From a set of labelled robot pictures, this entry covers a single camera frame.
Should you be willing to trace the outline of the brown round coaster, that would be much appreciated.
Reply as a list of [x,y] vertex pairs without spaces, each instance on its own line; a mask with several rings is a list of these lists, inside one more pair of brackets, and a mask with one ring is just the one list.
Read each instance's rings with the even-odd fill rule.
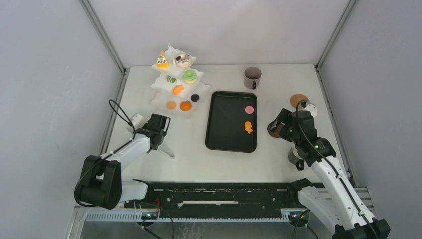
[[284,125],[280,124],[278,126],[274,126],[269,124],[267,127],[268,133],[274,138],[280,138],[280,131],[283,129]]

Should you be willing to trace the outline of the small orange cookie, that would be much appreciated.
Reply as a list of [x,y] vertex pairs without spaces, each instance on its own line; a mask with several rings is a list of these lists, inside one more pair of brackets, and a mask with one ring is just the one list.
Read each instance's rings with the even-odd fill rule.
[[168,108],[168,109],[170,109],[170,110],[174,109],[176,106],[177,106],[177,104],[176,104],[176,102],[175,102],[175,101],[168,101],[168,102],[166,103],[166,108]]

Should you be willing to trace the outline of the grey mug white inside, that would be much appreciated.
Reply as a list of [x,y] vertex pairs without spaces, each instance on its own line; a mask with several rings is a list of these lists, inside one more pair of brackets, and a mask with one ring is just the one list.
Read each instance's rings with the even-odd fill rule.
[[298,151],[293,145],[288,153],[288,160],[295,165],[298,171],[303,171],[305,168],[305,161],[299,156]]

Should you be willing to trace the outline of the orange round pastry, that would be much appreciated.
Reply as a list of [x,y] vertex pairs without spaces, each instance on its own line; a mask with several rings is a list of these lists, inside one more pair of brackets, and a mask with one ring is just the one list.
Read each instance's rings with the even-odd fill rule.
[[180,110],[184,112],[191,110],[191,108],[192,108],[192,103],[190,101],[182,101],[180,103]]

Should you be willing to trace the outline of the black sandwich cookie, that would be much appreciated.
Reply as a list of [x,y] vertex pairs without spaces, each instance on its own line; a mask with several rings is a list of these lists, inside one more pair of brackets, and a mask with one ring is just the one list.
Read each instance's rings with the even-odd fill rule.
[[200,100],[200,96],[198,94],[193,94],[193,95],[191,95],[190,100],[191,100],[191,102],[196,103]]

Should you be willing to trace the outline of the green layered cake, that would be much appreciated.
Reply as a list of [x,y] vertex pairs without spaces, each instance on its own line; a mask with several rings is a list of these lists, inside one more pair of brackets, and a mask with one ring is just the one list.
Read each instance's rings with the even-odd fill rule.
[[172,83],[172,84],[175,84],[177,82],[176,78],[171,77],[169,75],[166,76],[166,80],[167,80],[167,82]]

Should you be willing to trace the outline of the dark purple mug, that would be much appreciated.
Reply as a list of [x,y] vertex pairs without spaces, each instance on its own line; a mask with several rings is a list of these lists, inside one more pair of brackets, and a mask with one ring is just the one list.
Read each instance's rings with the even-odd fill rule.
[[257,67],[248,67],[244,71],[244,86],[248,89],[256,90],[259,86],[262,72]]

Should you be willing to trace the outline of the green frosted donut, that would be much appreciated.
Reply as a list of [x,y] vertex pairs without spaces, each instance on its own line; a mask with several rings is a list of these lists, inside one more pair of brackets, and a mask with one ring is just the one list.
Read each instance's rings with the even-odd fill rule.
[[187,84],[193,84],[197,81],[198,75],[194,70],[187,70],[183,74],[183,81]]

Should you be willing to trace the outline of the yellow cake slice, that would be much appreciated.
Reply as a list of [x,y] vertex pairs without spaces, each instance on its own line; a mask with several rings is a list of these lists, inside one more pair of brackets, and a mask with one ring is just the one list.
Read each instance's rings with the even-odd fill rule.
[[165,56],[164,51],[161,51],[160,55],[157,57],[156,67],[157,68],[168,68],[169,67],[169,62],[167,61],[167,58]]

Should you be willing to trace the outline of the white chocolate drizzle donut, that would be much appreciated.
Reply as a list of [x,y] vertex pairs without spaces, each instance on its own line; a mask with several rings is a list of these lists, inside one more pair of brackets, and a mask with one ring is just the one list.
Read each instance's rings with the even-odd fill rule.
[[178,67],[186,68],[189,67],[192,63],[192,56],[187,53],[181,53],[175,57],[175,64]]

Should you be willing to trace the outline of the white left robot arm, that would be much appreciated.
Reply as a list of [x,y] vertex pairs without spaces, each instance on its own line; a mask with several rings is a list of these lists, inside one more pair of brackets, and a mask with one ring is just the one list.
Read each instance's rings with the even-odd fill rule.
[[130,140],[115,151],[86,157],[74,189],[76,203],[82,207],[112,210],[121,202],[136,200],[145,208],[151,207],[156,195],[148,190],[148,184],[140,180],[124,181],[122,173],[139,156],[158,150],[170,122],[169,117],[152,114],[133,132]]

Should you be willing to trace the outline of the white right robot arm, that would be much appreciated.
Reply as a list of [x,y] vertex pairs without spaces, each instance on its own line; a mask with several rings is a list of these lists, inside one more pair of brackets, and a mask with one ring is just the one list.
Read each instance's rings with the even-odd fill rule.
[[297,164],[305,163],[318,176],[330,200],[319,195],[308,179],[290,184],[288,202],[305,206],[325,225],[334,239],[386,239],[391,228],[385,219],[377,219],[366,207],[341,168],[330,142],[317,135],[314,117],[309,111],[282,109],[268,125],[271,133],[293,143],[291,155]]

